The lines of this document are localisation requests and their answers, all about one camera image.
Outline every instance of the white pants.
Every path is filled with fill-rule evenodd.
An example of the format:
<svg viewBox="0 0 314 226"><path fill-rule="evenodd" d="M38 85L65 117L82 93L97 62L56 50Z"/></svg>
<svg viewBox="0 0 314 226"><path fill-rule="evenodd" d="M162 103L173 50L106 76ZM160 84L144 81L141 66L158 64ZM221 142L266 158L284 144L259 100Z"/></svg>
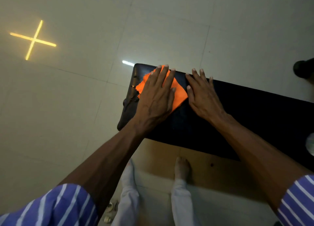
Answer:
<svg viewBox="0 0 314 226"><path fill-rule="evenodd" d="M200 226L193 211L190 192L184 180L176 179L171 191L175 226ZM112 226L135 226L139 211L139 193L134 187L125 187L121 193L118 212Z"/></svg>

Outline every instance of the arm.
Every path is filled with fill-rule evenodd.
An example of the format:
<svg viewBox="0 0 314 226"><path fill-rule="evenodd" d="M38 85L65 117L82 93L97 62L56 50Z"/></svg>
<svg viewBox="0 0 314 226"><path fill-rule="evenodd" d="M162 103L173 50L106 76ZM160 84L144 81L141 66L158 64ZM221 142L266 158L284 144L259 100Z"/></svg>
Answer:
<svg viewBox="0 0 314 226"><path fill-rule="evenodd" d="M310 170L283 154L227 114L214 90L213 78L206 80L195 69L193 77L186 75L189 104L196 114L210 122L237 152L241 161L263 190L274 212L286 190L300 177L312 174Z"/></svg>
<svg viewBox="0 0 314 226"><path fill-rule="evenodd" d="M82 186L94 200L99 218L132 154L146 134L171 113L175 91L171 89L171 84L175 69L171 70L162 86L168 69L165 66L161 71L161 66L158 66L151 73L141 93L135 116L60 183Z"/></svg>

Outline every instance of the striped sleeve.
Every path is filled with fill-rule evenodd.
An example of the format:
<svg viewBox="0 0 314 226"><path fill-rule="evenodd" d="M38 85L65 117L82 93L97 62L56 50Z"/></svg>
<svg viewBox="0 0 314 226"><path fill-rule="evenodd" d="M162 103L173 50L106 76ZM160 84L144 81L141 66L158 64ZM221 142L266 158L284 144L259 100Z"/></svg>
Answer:
<svg viewBox="0 0 314 226"><path fill-rule="evenodd" d="M306 175L287 190L278 209L284 226L314 225L314 175Z"/></svg>
<svg viewBox="0 0 314 226"><path fill-rule="evenodd" d="M93 226L97 218L96 207L89 193L79 185L63 184L19 211L0 216L0 226Z"/></svg>

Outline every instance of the yellow cross light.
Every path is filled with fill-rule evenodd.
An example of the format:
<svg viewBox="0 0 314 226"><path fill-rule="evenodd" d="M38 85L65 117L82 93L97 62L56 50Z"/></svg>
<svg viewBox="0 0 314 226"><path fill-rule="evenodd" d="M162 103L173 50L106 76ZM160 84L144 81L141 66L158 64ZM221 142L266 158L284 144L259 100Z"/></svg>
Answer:
<svg viewBox="0 0 314 226"><path fill-rule="evenodd" d="M21 37L21 38L24 38L24 39L26 39L26 40L32 41L32 42L30 43L30 46L29 46L28 52L27 52L27 54L26 54L25 60L28 60L29 55L30 55L30 53L32 52L32 49L33 49L33 46L34 46L35 42L43 43L43 44L46 44L46 45L49 45L49 46L53 46L53 47L56 47L56 46L57 46L57 45L55 45L54 43L49 43L49 42L46 42L46 41L42 41L42 40L37 39L37 36L38 36L39 31L40 31L41 26L42 26L42 22L43 22L43 21L41 20L40 23L39 23L39 25L38 25L38 28L37 28L37 30L36 30L36 33L35 33L34 37L26 37L26 36L24 36L24 35L15 34L15 33L10 33L12 36Z"/></svg>

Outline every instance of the white floor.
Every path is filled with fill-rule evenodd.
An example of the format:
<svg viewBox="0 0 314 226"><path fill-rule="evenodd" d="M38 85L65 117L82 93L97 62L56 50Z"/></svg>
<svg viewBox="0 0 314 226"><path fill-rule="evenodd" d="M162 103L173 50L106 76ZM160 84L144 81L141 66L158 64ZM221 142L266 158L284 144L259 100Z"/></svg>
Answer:
<svg viewBox="0 0 314 226"><path fill-rule="evenodd" d="M31 41L10 33L33 37L40 20L38 39L57 46L35 43L26 61ZM49 190L117 132L132 72L122 61L203 68L314 102L313 85L292 71L313 57L312 0L0 0L0 213ZM139 172L137 184L141 222L173 224L172 181ZM190 189L203 225L276 220L265 204Z"/></svg>

